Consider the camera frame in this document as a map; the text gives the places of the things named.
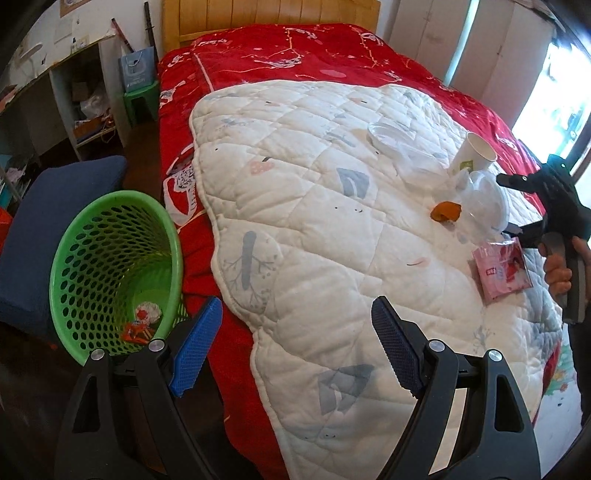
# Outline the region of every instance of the green plastic basket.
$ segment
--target green plastic basket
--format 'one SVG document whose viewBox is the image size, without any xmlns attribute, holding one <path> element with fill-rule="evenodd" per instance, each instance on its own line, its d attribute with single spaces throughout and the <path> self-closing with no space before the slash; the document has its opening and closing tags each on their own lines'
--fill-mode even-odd
<svg viewBox="0 0 591 480">
<path fill-rule="evenodd" d="M 152 197 L 132 190 L 109 193 L 82 210 L 53 259 L 50 306 L 61 342 L 84 365 L 95 348 L 111 355 L 141 349 L 121 340 L 122 327 L 143 301 L 162 318 L 155 338 L 166 338 L 187 318 L 181 298 L 183 257 L 173 221 Z"/>
</svg>

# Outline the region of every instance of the clear plastic container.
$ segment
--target clear plastic container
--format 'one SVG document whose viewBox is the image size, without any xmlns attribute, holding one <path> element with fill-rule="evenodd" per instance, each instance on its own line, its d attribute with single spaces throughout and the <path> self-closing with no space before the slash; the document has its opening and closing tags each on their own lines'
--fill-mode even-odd
<svg viewBox="0 0 591 480">
<path fill-rule="evenodd" d="M 462 205 L 456 227 L 474 244 L 497 238 L 509 223 L 506 193 L 488 171 L 469 174 L 461 170 L 434 190 L 433 200 L 435 204 L 449 201 Z"/>
<path fill-rule="evenodd" d="M 436 157 L 410 146 L 415 135 L 415 132 L 383 122 L 368 126 L 372 145 L 392 160 L 401 180 L 409 186 L 431 190 L 449 177 Z"/>
</svg>

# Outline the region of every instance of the blue cushion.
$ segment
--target blue cushion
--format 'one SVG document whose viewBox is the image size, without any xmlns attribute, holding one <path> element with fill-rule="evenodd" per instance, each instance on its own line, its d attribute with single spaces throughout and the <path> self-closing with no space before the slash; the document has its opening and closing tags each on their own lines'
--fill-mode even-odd
<svg viewBox="0 0 591 480">
<path fill-rule="evenodd" d="M 61 237 L 97 198 L 121 188 L 120 156 L 49 168 L 24 197 L 0 256 L 0 320 L 49 341 L 57 335 L 49 310 L 49 277 Z"/>
</svg>

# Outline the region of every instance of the paper cup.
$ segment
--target paper cup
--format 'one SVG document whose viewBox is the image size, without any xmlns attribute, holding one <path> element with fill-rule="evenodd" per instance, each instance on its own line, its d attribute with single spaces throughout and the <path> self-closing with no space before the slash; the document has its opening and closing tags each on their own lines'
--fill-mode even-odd
<svg viewBox="0 0 591 480">
<path fill-rule="evenodd" d="M 480 135 L 468 132 L 464 143 L 447 170 L 450 176 L 457 175 L 464 168 L 469 172 L 489 170 L 496 162 L 496 152 Z"/>
</svg>

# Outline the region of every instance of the metal screw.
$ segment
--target metal screw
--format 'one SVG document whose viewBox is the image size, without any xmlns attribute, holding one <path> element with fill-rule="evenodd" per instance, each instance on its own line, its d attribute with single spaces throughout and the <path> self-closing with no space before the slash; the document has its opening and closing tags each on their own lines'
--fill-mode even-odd
<svg viewBox="0 0 591 480">
<path fill-rule="evenodd" d="M 159 338 L 152 340 L 148 345 L 148 348 L 153 352 L 159 352 L 164 348 L 164 340 L 160 340 Z"/>
<path fill-rule="evenodd" d="M 90 354 L 90 358 L 92 358 L 93 360 L 100 360 L 104 356 L 105 356 L 105 351 L 102 348 L 97 348 L 96 350 L 93 350 L 92 353 Z"/>
<path fill-rule="evenodd" d="M 431 340 L 429 342 L 429 348 L 434 352 L 443 352 L 445 350 L 445 344 L 439 340 Z"/>
<path fill-rule="evenodd" d="M 503 360 L 501 352 L 497 352 L 496 350 L 491 350 L 490 352 L 488 352 L 488 356 L 493 362 L 500 362 L 501 360 Z"/>
</svg>

